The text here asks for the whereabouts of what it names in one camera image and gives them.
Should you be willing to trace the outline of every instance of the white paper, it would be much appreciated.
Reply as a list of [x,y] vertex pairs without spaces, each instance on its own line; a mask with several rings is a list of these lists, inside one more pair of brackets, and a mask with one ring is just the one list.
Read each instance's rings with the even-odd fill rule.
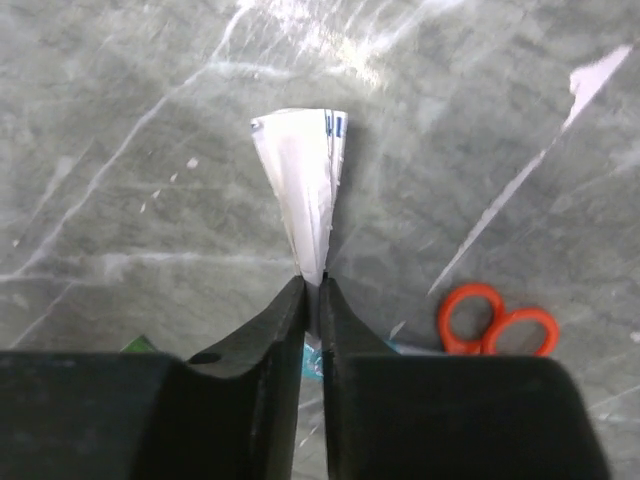
[[569,91],[575,96],[575,101],[562,125],[562,131],[569,128],[582,110],[591,103],[593,97],[609,81],[632,50],[631,45],[621,45],[597,62],[583,65],[571,73]]
[[282,219],[300,273],[322,283],[344,139],[345,112],[278,110],[251,121],[253,141],[282,210]]

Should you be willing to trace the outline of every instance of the scissor finger loop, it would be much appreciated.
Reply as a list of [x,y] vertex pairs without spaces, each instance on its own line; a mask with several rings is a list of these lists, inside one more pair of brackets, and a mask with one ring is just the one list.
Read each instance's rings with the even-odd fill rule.
[[486,298],[493,311],[492,322],[504,316],[504,301],[498,291],[484,283],[469,283],[456,288],[446,298],[438,312],[438,330],[445,350],[452,354],[474,355],[482,353],[482,339],[466,341],[451,330],[451,315],[456,306],[469,297]]
[[500,335],[502,335],[507,328],[518,322],[531,320],[538,322],[546,330],[545,339],[542,345],[540,345],[540,348],[535,351],[534,355],[539,357],[549,355],[558,343],[560,329],[551,314],[541,308],[520,308],[507,313],[498,321],[493,322],[487,332],[482,336],[482,352],[489,355],[497,354],[497,343]]

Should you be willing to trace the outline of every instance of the green object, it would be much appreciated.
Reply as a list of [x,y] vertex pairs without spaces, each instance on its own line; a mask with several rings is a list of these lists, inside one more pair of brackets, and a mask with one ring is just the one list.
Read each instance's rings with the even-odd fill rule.
[[147,337],[140,335],[121,351],[127,353],[151,353],[157,352],[158,349],[153,346],[153,343],[151,343]]

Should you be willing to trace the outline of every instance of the screw hole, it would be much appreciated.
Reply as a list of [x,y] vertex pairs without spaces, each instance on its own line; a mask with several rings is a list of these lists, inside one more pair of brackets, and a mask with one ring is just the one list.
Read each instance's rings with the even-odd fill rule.
[[191,357],[189,363],[191,365],[205,365],[208,363],[216,363],[221,358],[221,355],[214,352],[200,352]]

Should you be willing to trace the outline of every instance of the scissor handle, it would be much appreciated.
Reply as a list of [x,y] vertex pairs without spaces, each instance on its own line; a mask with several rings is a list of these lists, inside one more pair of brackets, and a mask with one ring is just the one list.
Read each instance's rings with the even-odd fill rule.
[[504,301],[496,289],[486,283],[469,283],[456,288],[447,296],[438,311],[438,331],[444,349],[454,355],[477,355],[483,353],[483,338],[466,341],[460,339],[451,330],[451,315],[458,303],[468,297],[484,297],[493,310],[492,324],[496,324],[504,316]]
[[560,328],[551,314],[541,308],[520,308],[507,313],[502,318],[493,322],[489,326],[487,332],[482,336],[482,352],[488,355],[495,355],[498,353],[496,345],[500,335],[502,335],[504,331],[513,324],[527,320],[535,320],[547,331],[547,336],[545,337],[544,342],[542,342],[542,345],[538,350],[536,350],[534,355],[538,357],[545,357],[549,355],[558,344]]

